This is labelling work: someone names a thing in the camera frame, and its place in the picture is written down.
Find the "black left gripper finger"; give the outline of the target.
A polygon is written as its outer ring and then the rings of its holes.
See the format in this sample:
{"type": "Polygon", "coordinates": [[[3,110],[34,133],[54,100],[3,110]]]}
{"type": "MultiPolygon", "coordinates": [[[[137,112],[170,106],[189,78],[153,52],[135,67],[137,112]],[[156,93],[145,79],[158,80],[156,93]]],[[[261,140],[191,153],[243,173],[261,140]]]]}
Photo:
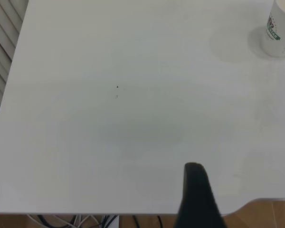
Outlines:
{"type": "Polygon", "coordinates": [[[184,166],[183,195],[175,228],[225,228],[204,167],[195,162],[184,166]]]}

